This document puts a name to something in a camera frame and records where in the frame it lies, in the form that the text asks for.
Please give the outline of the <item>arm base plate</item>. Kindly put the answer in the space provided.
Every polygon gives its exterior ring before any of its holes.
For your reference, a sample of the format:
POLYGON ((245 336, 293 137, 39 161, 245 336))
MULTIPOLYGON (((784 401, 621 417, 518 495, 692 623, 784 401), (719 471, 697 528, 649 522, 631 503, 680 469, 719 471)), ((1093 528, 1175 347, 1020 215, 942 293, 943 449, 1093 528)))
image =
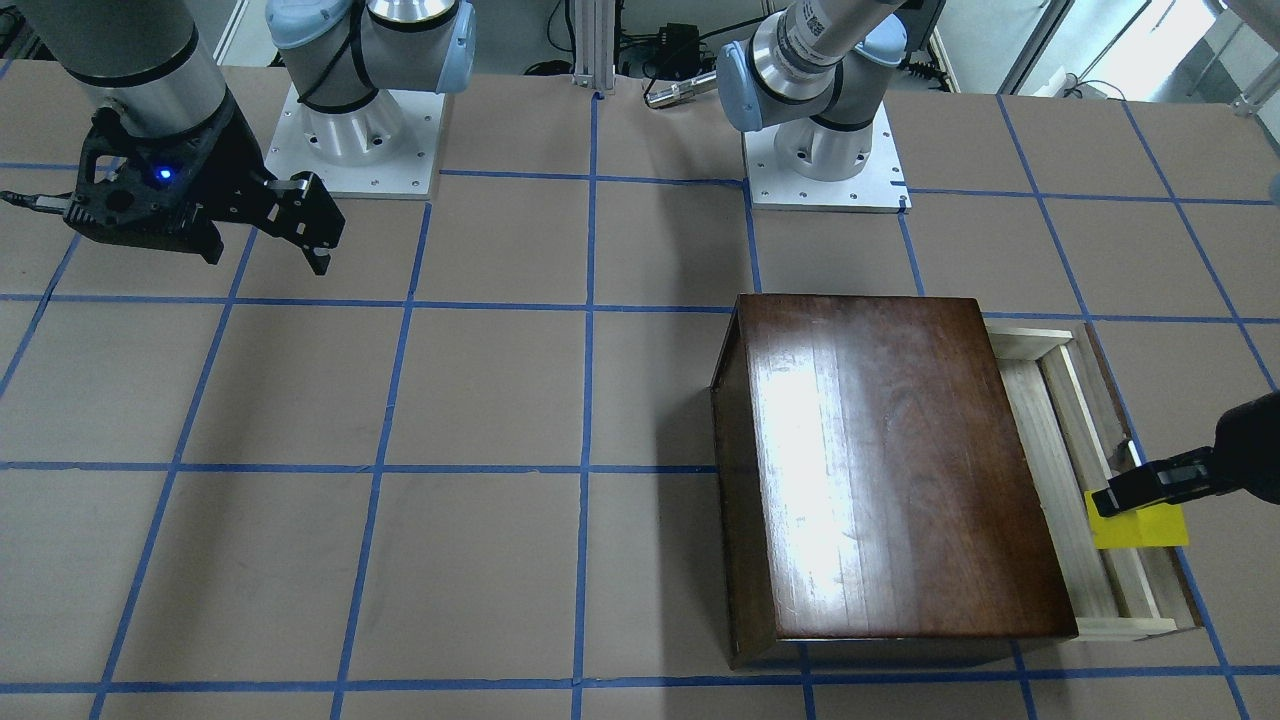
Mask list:
POLYGON ((342 115, 297 97, 289 87, 265 155, 274 176, 311 170, 334 199, 431 199, 449 95, 383 90, 342 115))
POLYGON ((900 213, 913 208, 887 108, 852 132, 812 119, 742 135, 751 205, 773 211, 900 213))

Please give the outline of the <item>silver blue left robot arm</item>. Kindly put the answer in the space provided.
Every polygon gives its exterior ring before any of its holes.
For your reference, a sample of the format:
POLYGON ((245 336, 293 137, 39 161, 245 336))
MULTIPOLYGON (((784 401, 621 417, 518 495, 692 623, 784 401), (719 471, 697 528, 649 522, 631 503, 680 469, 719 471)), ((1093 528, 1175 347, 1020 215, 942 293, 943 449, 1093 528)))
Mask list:
MULTIPOLYGON (((858 174, 895 68, 906 54, 896 1, 795 1, 716 61, 719 102, 740 132, 790 128, 788 169, 835 183, 858 174)), ((1211 446, 1133 468, 1092 495, 1102 518, 1243 489, 1277 502, 1279 397, 1225 411, 1211 446)))

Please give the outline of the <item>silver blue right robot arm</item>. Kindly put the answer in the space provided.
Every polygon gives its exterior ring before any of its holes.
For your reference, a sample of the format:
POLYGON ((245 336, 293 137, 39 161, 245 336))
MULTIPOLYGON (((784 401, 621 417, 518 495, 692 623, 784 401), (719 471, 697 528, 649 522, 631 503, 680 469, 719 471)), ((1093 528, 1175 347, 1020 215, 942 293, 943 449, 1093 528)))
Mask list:
MULTIPOLYGON (((326 176, 268 167, 183 1, 19 1, 18 12, 93 102, 76 187, 4 191, 99 243, 216 264, 219 223, 294 245, 324 275, 346 219, 326 176)), ((460 94, 474 68, 468 1, 270 1, 266 23, 297 92, 315 163, 376 165, 410 146, 394 92, 460 94)))

